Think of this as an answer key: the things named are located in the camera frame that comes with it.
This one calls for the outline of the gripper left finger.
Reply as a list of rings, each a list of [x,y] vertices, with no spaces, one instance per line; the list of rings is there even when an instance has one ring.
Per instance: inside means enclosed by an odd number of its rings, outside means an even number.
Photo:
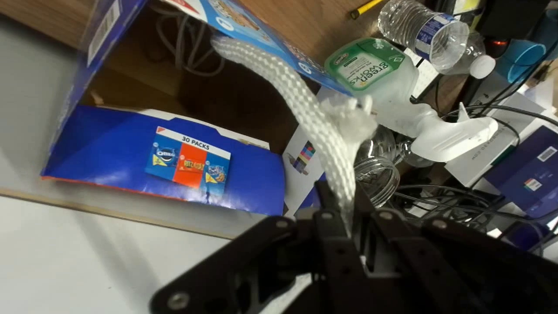
[[[279,314],[370,314],[367,276],[347,236],[333,192],[316,188],[311,219],[270,216],[151,298],[151,314],[262,314],[297,276],[311,282]]]

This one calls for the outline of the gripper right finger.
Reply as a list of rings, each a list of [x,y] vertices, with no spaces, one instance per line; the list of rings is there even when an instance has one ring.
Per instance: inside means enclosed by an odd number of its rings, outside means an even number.
[[[558,314],[558,264],[446,218],[417,226],[362,187],[353,236],[380,314]]]

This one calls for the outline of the white flat box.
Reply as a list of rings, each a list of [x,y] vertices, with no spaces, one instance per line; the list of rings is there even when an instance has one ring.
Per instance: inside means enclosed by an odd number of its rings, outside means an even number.
[[[517,137],[524,141],[545,121],[532,116],[493,109],[488,115],[508,123],[512,129],[498,125],[495,134],[485,143],[449,161],[445,169],[462,185],[469,187],[517,145]]]

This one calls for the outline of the dark blue flat box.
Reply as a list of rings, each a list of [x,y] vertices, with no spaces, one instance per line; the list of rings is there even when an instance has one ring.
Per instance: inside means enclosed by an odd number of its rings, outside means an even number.
[[[528,216],[558,209],[558,133],[541,126],[484,179]]]

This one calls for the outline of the blue cardboard snack box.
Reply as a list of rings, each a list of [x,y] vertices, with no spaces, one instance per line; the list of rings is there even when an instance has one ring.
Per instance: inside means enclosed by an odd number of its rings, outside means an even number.
[[[44,178],[279,216],[283,159],[263,141],[169,109],[105,109],[84,95],[147,0],[98,0]]]

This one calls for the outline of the clear glass jar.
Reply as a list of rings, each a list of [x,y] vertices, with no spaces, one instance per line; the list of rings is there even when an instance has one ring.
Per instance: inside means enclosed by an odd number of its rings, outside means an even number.
[[[413,139],[379,125],[373,136],[357,150],[354,162],[355,179],[375,207],[383,206],[396,191],[400,173],[396,165],[405,162],[412,167],[430,167],[432,160],[412,152]]]

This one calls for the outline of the spray bottle with green label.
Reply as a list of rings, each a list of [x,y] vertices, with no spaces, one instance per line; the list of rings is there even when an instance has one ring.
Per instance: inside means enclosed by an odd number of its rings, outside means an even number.
[[[463,112],[456,123],[449,123],[430,105],[412,103],[419,72],[408,55],[385,39],[345,44],[324,66],[349,95],[370,96],[377,122],[413,138],[411,151],[427,160],[451,161],[486,143],[498,129],[492,117],[473,119]]]

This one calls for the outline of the blue plastic cup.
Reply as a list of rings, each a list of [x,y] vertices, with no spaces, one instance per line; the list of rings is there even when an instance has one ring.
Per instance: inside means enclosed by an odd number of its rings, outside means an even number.
[[[495,72],[508,83],[524,79],[546,53],[546,46],[528,40],[512,40],[497,60]]]

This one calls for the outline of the clear plastic water bottle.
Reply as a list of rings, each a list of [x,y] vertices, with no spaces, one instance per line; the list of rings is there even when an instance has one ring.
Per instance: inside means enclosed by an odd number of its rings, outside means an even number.
[[[385,38],[410,49],[443,75],[484,79],[496,67],[479,33],[416,0],[389,0],[379,12],[378,28]]]

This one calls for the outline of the black device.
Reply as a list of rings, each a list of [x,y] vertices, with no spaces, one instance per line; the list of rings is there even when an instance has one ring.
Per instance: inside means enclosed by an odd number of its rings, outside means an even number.
[[[551,0],[486,0],[476,31],[485,38],[525,38]]]

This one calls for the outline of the yellow pencil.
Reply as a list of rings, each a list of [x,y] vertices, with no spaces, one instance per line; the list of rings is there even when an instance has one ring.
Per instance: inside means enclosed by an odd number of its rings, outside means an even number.
[[[382,1],[384,1],[384,0],[370,0],[370,1],[366,2],[365,4],[361,5],[360,7],[352,10],[349,15],[350,15],[351,19],[356,20],[361,15],[363,15],[365,12],[371,10],[372,8],[374,8],[375,6],[380,4]]]

